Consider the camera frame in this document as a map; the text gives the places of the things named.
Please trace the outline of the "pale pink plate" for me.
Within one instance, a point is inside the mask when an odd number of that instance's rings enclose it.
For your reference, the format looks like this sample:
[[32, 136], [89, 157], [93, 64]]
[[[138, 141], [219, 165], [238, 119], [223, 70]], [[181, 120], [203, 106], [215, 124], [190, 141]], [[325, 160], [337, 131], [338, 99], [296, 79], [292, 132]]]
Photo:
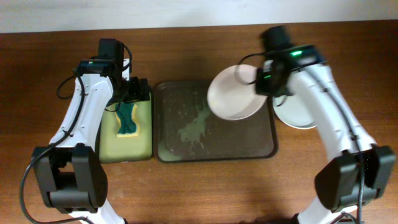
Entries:
[[207, 91], [210, 110], [225, 120], [240, 120], [252, 116], [265, 104], [267, 97], [258, 95], [253, 81], [257, 67], [233, 65], [212, 80]]

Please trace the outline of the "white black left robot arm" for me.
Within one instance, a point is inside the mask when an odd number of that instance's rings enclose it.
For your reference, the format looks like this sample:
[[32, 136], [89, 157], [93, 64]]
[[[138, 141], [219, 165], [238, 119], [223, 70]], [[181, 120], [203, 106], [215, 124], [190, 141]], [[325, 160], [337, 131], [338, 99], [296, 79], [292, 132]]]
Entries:
[[142, 105], [151, 106], [145, 78], [130, 77], [131, 51], [116, 39], [100, 39], [97, 55], [82, 60], [73, 71], [74, 93], [67, 113], [48, 146], [37, 146], [27, 167], [33, 170], [48, 208], [69, 214], [62, 223], [126, 223], [107, 200], [108, 179], [95, 151], [104, 112], [116, 124], [116, 136], [138, 137], [151, 129], [140, 120]]

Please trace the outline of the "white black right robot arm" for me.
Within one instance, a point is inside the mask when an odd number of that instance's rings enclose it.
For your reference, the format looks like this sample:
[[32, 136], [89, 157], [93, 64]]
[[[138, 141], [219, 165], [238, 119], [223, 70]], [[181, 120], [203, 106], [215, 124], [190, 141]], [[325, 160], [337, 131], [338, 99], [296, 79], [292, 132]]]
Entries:
[[314, 120], [329, 163], [315, 176], [317, 196], [302, 212], [279, 223], [361, 223], [362, 208], [383, 196], [396, 155], [378, 146], [341, 95], [331, 68], [312, 45], [294, 45], [284, 26], [261, 34], [265, 58], [255, 91], [297, 96]]

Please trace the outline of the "green yellow scrub sponge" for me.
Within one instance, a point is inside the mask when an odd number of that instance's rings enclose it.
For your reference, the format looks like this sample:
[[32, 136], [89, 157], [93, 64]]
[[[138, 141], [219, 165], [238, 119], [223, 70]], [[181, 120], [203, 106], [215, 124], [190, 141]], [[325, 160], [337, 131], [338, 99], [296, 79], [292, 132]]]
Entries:
[[140, 126], [136, 118], [138, 105], [135, 103], [119, 103], [116, 107], [116, 121], [119, 129], [118, 138], [129, 138], [139, 135]]

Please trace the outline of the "pale blue plate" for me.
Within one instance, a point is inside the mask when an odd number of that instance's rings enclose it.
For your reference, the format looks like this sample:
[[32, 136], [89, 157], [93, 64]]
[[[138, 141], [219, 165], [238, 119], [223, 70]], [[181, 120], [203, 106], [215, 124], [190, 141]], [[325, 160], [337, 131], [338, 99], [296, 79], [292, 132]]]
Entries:
[[296, 95], [280, 96], [272, 99], [274, 113], [284, 124], [296, 129], [312, 129], [317, 125]]

